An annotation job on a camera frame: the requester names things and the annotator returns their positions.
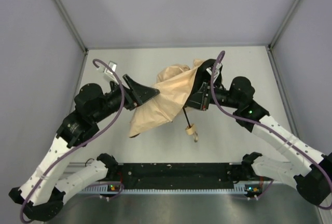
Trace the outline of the beige and black folding umbrella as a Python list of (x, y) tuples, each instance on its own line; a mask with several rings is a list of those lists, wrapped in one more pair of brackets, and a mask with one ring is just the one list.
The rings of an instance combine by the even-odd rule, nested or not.
[(172, 122), (192, 93), (194, 83), (201, 85), (199, 80), (203, 76), (211, 78), (214, 63), (214, 59), (194, 60), (193, 67), (174, 64), (163, 69), (153, 85), (160, 93), (136, 108), (130, 121), (129, 137)]

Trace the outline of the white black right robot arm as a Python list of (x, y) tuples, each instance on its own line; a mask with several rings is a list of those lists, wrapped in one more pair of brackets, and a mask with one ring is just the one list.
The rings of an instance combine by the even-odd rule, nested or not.
[(269, 159), (253, 152), (243, 157), (242, 163), (257, 176), (269, 177), (292, 188), (309, 203), (324, 210), (331, 205), (323, 202), (331, 195), (331, 155), (326, 155), (283, 128), (270, 113), (254, 100), (255, 89), (249, 79), (236, 77), (229, 89), (221, 78), (208, 75), (195, 77), (186, 106), (206, 110), (210, 104), (220, 110), (230, 107), (236, 122), (253, 135), (271, 145), (287, 161)]

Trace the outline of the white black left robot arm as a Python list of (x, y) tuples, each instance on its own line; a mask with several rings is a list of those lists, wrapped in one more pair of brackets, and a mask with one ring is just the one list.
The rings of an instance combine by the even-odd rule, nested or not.
[(75, 194), (92, 183), (113, 178), (118, 162), (111, 155), (100, 154), (91, 165), (60, 179), (75, 153), (101, 134), (98, 123), (125, 108), (133, 110), (156, 97), (158, 89), (144, 86), (123, 76), (127, 86), (110, 82), (109, 93), (96, 83), (84, 85), (75, 96), (75, 109), (56, 132), (51, 147), (33, 175), (21, 187), (12, 188), (9, 197), (21, 205), (23, 223), (49, 221)]

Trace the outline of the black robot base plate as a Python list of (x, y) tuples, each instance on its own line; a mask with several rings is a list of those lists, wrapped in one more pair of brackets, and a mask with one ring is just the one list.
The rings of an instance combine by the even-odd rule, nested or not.
[(232, 189), (240, 181), (259, 180), (253, 170), (229, 163), (124, 163), (104, 181), (119, 181), (127, 190)]

